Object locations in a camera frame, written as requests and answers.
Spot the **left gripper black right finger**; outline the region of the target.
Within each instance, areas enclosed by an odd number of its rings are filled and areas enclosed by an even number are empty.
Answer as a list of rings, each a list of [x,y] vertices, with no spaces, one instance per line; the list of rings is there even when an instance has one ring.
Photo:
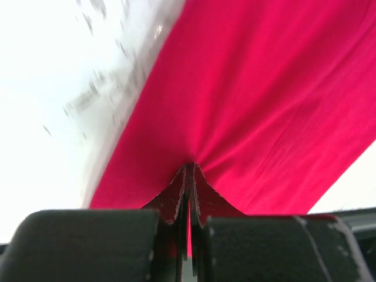
[[[193,274],[198,281],[205,281],[203,229],[209,217],[243,217],[244,213],[232,206],[206,180],[197,163],[189,164],[190,229]]]

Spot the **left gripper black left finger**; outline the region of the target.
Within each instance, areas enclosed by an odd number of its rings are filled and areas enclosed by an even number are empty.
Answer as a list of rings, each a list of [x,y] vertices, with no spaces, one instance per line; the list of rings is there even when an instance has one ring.
[[[149,281],[182,281],[187,259],[189,188],[184,165],[170,184],[143,208],[159,214]]]

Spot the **crimson red t shirt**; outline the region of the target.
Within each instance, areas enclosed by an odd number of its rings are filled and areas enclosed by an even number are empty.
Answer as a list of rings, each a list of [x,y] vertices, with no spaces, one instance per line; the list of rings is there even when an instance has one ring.
[[[195,162],[246,214],[306,214],[374,140],[374,1],[188,1],[90,207]]]

